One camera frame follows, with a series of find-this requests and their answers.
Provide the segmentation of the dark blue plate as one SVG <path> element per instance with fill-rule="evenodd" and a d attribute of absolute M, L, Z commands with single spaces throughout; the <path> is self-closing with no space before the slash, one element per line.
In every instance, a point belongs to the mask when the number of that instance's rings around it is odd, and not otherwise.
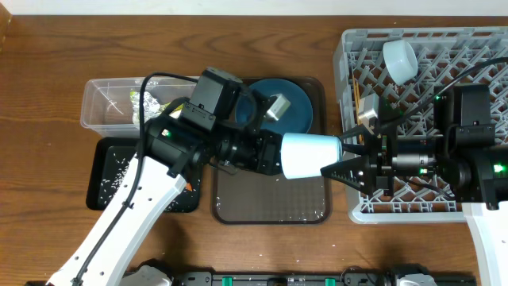
<path fill-rule="evenodd" d="M 249 85 L 263 97 L 284 95 L 291 105 L 280 120 L 263 121 L 261 129 L 284 135 L 285 133 L 307 133 L 313 121 L 313 107 L 306 92 L 287 79 L 262 79 Z"/>

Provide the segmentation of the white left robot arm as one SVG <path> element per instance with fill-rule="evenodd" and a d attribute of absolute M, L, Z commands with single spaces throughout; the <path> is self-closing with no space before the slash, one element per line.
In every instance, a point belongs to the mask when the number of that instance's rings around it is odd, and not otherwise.
<path fill-rule="evenodd" d="M 142 133 L 115 196 L 49 285 L 170 285 L 173 279 L 155 266 L 127 268 L 167 206 L 188 184 L 198 184 L 202 168 L 216 158 L 263 175 L 282 171 L 282 135 L 257 127 L 203 129 L 161 115 Z"/>

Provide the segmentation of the wooden chopstick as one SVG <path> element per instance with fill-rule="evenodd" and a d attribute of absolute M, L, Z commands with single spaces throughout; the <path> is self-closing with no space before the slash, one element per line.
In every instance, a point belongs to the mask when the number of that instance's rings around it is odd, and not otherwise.
<path fill-rule="evenodd" d="M 353 86 L 353 96 L 354 96 L 354 103 L 356 108 L 356 123 L 358 126 L 360 126 L 360 120 L 359 120 L 359 104 L 360 104 L 360 93 L 359 93 L 359 86 L 356 82 L 356 78 L 354 76 L 354 73 L 352 72 L 352 86 Z M 358 142 L 363 143 L 363 135 L 358 135 Z"/>

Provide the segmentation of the pile of rice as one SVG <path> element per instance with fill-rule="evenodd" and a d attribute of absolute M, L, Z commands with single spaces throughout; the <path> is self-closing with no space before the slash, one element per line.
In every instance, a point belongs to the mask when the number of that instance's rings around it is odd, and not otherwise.
<path fill-rule="evenodd" d="M 133 147 L 110 147 L 106 152 L 106 159 L 100 173 L 98 186 L 94 192 L 98 197 L 94 200 L 94 206 L 102 211 L 114 197 L 117 189 L 120 187 L 129 162 L 135 154 Z M 194 211 L 199 204 L 199 188 L 193 188 L 193 191 L 186 191 L 185 188 L 166 208 L 165 212 L 183 212 L 190 213 Z"/>

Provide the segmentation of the light blue bowl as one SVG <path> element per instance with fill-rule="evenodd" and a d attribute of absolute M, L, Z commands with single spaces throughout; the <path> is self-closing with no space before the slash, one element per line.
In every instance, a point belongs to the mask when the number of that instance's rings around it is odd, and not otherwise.
<path fill-rule="evenodd" d="M 418 73 L 418 61 L 409 42 L 397 40 L 383 45 L 383 59 L 390 77 L 403 85 Z"/>

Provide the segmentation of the foil snack wrapper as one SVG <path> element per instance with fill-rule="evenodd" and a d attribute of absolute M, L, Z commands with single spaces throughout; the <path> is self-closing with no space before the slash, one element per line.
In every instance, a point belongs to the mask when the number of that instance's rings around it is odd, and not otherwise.
<path fill-rule="evenodd" d="M 133 105 L 132 121 L 134 125 L 138 126 L 140 125 L 140 93 L 138 91 L 130 91 L 129 96 Z M 147 121 L 160 115 L 168 105 L 169 103 L 160 103 L 150 92 L 146 91 L 143 101 L 144 120 Z"/>

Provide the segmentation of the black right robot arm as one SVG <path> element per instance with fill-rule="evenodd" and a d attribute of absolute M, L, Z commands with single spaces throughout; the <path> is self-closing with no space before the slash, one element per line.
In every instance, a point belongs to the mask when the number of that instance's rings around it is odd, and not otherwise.
<path fill-rule="evenodd" d="M 325 178 L 365 195 L 382 189 L 394 194 L 394 179 L 439 176 L 461 204 L 471 231 L 483 285 L 507 283 L 507 147 L 495 143 L 489 89 L 460 84 L 432 99 L 438 137 L 400 138 L 399 108 L 378 95 L 362 99 L 361 123 L 341 136 L 361 136 L 363 144 L 343 143 L 354 158 L 321 168 Z"/>

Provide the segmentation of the light blue cup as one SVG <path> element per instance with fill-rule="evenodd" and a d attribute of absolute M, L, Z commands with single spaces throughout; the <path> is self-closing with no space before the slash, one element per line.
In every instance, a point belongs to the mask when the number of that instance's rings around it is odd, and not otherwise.
<path fill-rule="evenodd" d="M 285 133 L 280 155 L 287 179 L 316 177 L 322 168 L 342 161 L 342 144 L 334 136 Z"/>

